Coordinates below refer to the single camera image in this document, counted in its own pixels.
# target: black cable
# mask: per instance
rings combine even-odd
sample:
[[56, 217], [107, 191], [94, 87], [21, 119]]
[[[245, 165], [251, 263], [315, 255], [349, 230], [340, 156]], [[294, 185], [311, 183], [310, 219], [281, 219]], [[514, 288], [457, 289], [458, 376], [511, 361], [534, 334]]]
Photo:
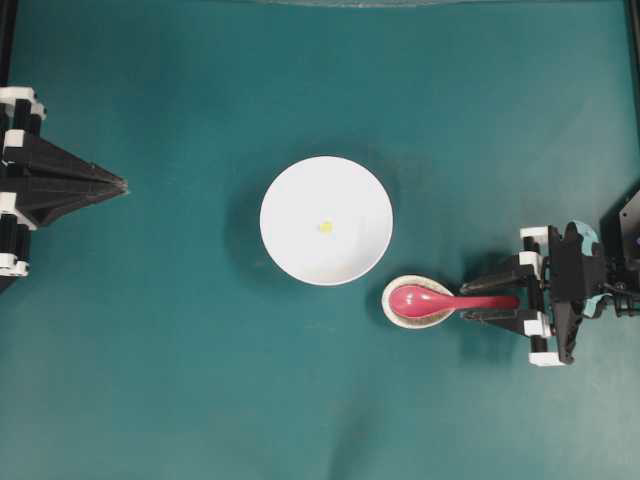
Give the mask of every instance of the black cable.
[[631, 23], [631, 33], [633, 34], [633, 43], [634, 43], [634, 60], [636, 61], [636, 68], [640, 66], [640, 12], [638, 11], [638, 2], [637, 0], [628, 0], [627, 1], [630, 23]]
[[540, 283], [542, 284], [543, 290], [548, 290], [551, 288], [551, 282], [547, 280], [547, 272], [551, 268], [551, 259], [549, 257], [544, 257], [542, 259], [542, 272], [540, 272]]
[[0, 1], [0, 87], [6, 87], [9, 83], [9, 65], [17, 8], [18, 0]]
[[640, 292], [632, 292], [630, 290], [625, 290], [623, 288], [614, 287], [610, 283], [605, 283], [603, 286], [604, 286], [605, 289], [607, 289], [607, 290], [609, 290], [611, 292], [619, 293], [620, 295], [626, 295], [628, 297], [636, 298], [636, 299], [640, 300]]

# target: green table surface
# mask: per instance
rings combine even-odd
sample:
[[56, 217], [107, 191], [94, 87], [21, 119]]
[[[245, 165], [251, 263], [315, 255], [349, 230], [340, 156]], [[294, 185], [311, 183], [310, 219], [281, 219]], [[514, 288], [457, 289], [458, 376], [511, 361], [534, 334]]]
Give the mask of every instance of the green table surface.
[[[637, 477], [638, 320], [587, 322], [577, 363], [540, 369], [508, 332], [379, 307], [399, 274], [455, 288], [521, 226], [597, 226], [637, 182], [622, 1], [25, 0], [12, 82], [131, 193], [37, 232], [0, 297], [0, 478]], [[335, 288], [258, 230], [271, 180], [320, 154], [395, 214]]]

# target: pink spoon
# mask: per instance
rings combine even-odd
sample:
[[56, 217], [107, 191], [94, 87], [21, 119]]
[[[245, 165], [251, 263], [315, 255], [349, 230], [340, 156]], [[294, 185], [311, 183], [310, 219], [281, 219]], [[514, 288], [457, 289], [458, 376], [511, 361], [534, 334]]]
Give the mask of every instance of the pink spoon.
[[512, 296], [454, 297], [420, 285], [403, 285], [391, 292], [389, 297], [393, 313], [412, 319], [476, 308], [512, 310], [518, 308], [519, 304], [518, 298]]

